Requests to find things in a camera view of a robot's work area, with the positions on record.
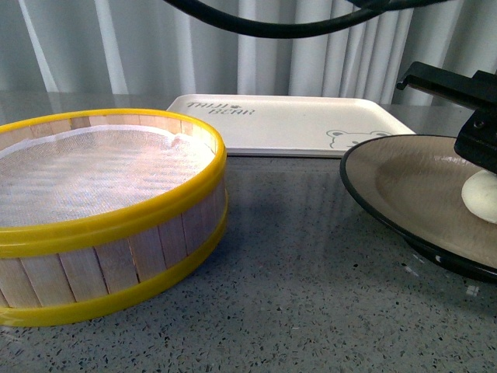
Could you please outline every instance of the curtain fold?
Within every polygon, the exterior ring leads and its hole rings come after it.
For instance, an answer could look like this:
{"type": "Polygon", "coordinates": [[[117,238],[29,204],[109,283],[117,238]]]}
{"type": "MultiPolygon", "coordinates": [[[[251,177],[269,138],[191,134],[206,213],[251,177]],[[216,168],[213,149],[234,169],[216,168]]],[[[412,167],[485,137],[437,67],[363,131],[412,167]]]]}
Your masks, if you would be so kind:
{"type": "MultiPolygon", "coordinates": [[[[345,0],[204,0],[247,19],[307,23],[345,0]]],[[[497,2],[452,0],[388,12],[338,33],[267,40],[225,32],[161,0],[0,2],[0,89],[356,97],[447,104],[394,89],[413,61],[473,75],[497,69],[497,2]]]]}

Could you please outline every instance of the white mesh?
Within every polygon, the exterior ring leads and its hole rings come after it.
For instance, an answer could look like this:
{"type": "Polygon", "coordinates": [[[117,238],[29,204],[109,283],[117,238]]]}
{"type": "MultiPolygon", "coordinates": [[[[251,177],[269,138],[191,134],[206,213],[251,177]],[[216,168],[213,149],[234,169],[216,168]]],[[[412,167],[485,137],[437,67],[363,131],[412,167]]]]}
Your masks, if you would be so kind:
{"type": "Polygon", "coordinates": [[[0,226],[84,218],[171,190],[214,158],[201,141],[145,126],[97,126],[0,152],[0,226]]]}

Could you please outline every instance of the white tray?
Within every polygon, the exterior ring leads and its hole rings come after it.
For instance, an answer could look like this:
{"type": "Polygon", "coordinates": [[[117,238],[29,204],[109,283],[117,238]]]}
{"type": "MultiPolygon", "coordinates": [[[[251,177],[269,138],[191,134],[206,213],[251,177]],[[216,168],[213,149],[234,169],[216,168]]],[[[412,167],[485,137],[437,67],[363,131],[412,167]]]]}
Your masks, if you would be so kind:
{"type": "Polygon", "coordinates": [[[168,110],[215,127],[230,155],[339,158],[371,138],[414,134],[365,99],[185,95],[168,110]]]}

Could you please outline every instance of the table surface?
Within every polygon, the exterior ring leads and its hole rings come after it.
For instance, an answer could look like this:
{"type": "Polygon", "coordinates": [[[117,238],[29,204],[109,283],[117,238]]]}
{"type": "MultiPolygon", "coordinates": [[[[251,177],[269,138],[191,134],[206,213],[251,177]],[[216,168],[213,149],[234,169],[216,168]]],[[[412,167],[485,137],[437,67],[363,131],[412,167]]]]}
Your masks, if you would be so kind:
{"type": "MultiPolygon", "coordinates": [[[[0,92],[0,124],[174,98],[0,92]]],[[[471,112],[384,106],[417,133],[471,112]]],[[[416,254],[346,192],[338,159],[230,157],[228,229],[175,287],[73,325],[0,327],[0,371],[495,371],[497,287],[416,254]]]]}

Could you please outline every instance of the white ball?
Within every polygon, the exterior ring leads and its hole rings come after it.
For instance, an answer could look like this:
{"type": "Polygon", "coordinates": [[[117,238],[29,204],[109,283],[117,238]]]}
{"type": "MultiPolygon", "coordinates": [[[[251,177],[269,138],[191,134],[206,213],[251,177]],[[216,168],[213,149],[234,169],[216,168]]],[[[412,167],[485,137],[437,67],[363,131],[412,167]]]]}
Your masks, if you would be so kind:
{"type": "Polygon", "coordinates": [[[467,209],[479,218],[497,224],[497,175],[482,170],[466,180],[461,196],[467,209]]]}

